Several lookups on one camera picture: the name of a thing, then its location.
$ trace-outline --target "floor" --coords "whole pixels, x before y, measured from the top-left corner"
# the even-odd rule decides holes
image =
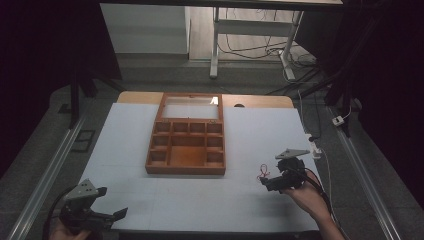
[[[198,13],[212,17],[210,12]],[[268,13],[253,10],[250,16],[257,15],[259,20],[265,16],[273,17],[273,11]],[[230,9],[228,17],[240,18],[240,11]],[[192,39],[196,38],[196,31],[192,32]],[[250,40],[234,40],[229,38],[232,48],[248,48],[266,44],[266,38],[259,37],[255,42]],[[205,46],[207,40],[200,41]],[[226,46],[225,36],[221,36],[220,45]],[[119,55],[118,60],[123,80],[117,83],[131,91],[176,91],[176,92],[218,92],[225,94],[256,94],[256,95],[286,95],[296,97],[298,89],[307,88],[313,82],[319,82],[322,75],[316,75],[308,84],[289,84],[282,77],[281,63],[272,61],[241,61],[230,54],[220,54],[220,59],[237,61],[223,61],[219,64],[219,77],[209,79],[208,59],[209,47],[199,48],[197,53],[187,59],[170,58],[143,58],[139,56]],[[263,54],[261,49],[252,56]],[[306,68],[294,68],[297,76],[308,71]],[[82,130],[92,131],[92,141],[81,144],[74,142],[65,162],[60,169],[46,199],[42,201],[40,209],[35,211],[34,221],[28,224],[25,239],[40,239],[42,225],[47,211],[54,198],[64,188],[79,182],[81,173],[89,161],[95,143],[101,132],[103,123],[110,107],[119,96],[119,92],[95,81],[99,93],[94,99],[82,98],[82,102],[90,101],[92,107],[87,112],[87,118]],[[316,141],[318,147],[323,148],[326,157],[316,161],[323,185],[327,191],[331,189],[332,203],[335,212],[350,239],[398,239],[389,238],[381,228],[378,214],[371,207],[369,199],[361,185],[357,173],[352,167],[351,159],[341,144],[337,128],[331,124],[329,108],[323,104],[322,97],[326,90],[313,94],[302,102],[294,101],[299,114],[304,121],[307,132],[319,136]],[[43,175],[50,160],[53,158],[59,143],[67,132],[70,118],[69,113],[60,111],[69,107],[69,88],[59,89],[51,96],[50,108],[37,129],[28,139],[22,151],[0,180],[0,239],[7,239],[15,222],[22,213],[22,209],[33,194],[34,189]],[[330,108],[337,112],[337,106]],[[400,239],[422,239],[424,236],[424,213],[415,199],[409,193],[403,182],[397,176],[372,139],[363,131],[357,120],[360,108],[355,105],[350,115],[351,141],[355,144],[367,171],[378,193],[384,201],[388,212],[398,229]],[[105,239],[118,239],[116,232],[105,233]]]

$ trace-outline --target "white cable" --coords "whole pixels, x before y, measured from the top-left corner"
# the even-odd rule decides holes
[[[352,105],[349,106],[349,113],[346,116],[344,116],[343,119],[349,117],[349,115],[350,115],[351,112],[352,112]]]
[[[328,170],[328,185],[329,185],[329,187],[328,187],[328,191],[329,191],[329,194],[330,194],[330,204],[332,203],[332,197],[331,197],[331,172],[330,172],[330,162],[328,161],[328,157],[327,157],[327,153],[324,151],[324,149],[322,149],[322,148],[320,148],[321,149],[321,151],[324,153],[324,155],[325,155],[325,160],[327,161],[327,170]]]
[[[325,160],[327,162],[327,169],[328,169],[328,189],[329,189],[329,200],[330,200],[330,207],[331,209],[333,209],[333,201],[332,196],[331,196],[331,172],[330,172],[330,162],[328,161],[328,156],[327,153],[325,152],[325,150],[323,148],[320,148],[320,150],[324,153],[325,155]],[[334,213],[333,210],[333,220],[336,222],[337,226],[339,227],[340,231],[342,232],[343,236],[346,237],[348,240],[350,240],[349,236],[346,234],[345,230],[342,228],[342,226],[340,226],[340,222],[336,217],[336,214]]]
[[[299,100],[300,100],[300,117],[301,117],[301,120],[302,120],[303,132],[306,133],[305,125],[303,124],[302,96],[300,95],[299,89],[297,90],[297,94],[299,94]]]

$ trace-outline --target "white table surface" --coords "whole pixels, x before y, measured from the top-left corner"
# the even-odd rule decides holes
[[[114,229],[208,232],[316,230],[288,196],[257,180],[265,163],[280,175],[274,156],[309,149],[296,109],[224,107],[224,176],[149,175],[144,168],[158,105],[113,104],[81,181],[107,187],[92,209],[112,214],[128,207]],[[318,174],[312,155],[299,157]]]

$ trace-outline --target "black robotic claw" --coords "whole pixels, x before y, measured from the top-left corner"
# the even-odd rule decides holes
[[[275,178],[260,177],[262,185],[266,186],[268,191],[280,191],[288,188],[300,188],[306,176],[305,164],[296,157],[283,159],[278,162],[278,169],[281,176]]]
[[[62,223],[74,234],[83,229],[97,233],[109,230],[114,222],[126,216],[128,208],[113,215],[92,211],[91,205],[96,198],[104,196],[106,191],[107,188],[96,189],[90,180],[84,180],[64,197],[65,205],[59,216]]]

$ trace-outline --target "wooden tray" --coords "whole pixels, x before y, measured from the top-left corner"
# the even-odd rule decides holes
[[[193,108],[201,108],[200,112],[208,108],[216,111],[213,113],[215,116],[199,118],[197,113],[194,113],[196,118],[169,116],[167,107],[171,107],[172,104],[168,104],[171,99],[177,109],[183,109],[177,110],[177,115],[185,110],[190,112]],[[203,107],[202,104],[207,99],[214,99],[217,104],[209,103]],[[224,175],[226,163],[223,120],[220,94],[165,93],[152,130],[145,164],[147,173]]]

